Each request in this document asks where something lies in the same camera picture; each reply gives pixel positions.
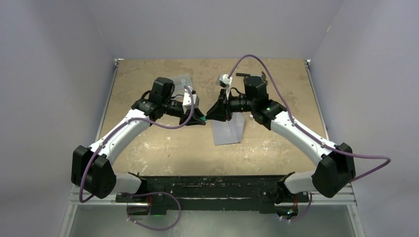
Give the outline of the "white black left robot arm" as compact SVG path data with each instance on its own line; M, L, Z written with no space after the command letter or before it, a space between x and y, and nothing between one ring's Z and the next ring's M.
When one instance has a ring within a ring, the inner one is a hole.
M183 100L175 100L173 80L158 77L152 88L134 102L124 118L104 137L84 147L79 145L72 154L71 182L79 187L79 201L85 203L92 197L103 199L111 193L128 193L135 202L147 197L142 179L134 174L116 174L113 164L122 151L142 132L151 126L171 129L157 123L163 115L180 119L173 129L191 125L200 119L199 98L193 87L184 86Z

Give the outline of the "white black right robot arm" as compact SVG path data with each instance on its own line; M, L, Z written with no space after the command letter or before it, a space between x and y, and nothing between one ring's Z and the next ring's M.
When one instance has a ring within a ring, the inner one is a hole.
M355 178L351 147L346 143L337 145L298 123L286 107L269 98L263 76L244 77L245 92L238 96L231 94L232 78L227 74L221 74L216 83L222 89L206 119L227 122L234 113L249 112L258 124L286 138L316 166L313 171L291 172L281 178L274 195L276 204L301 192L315 191L332 198Z

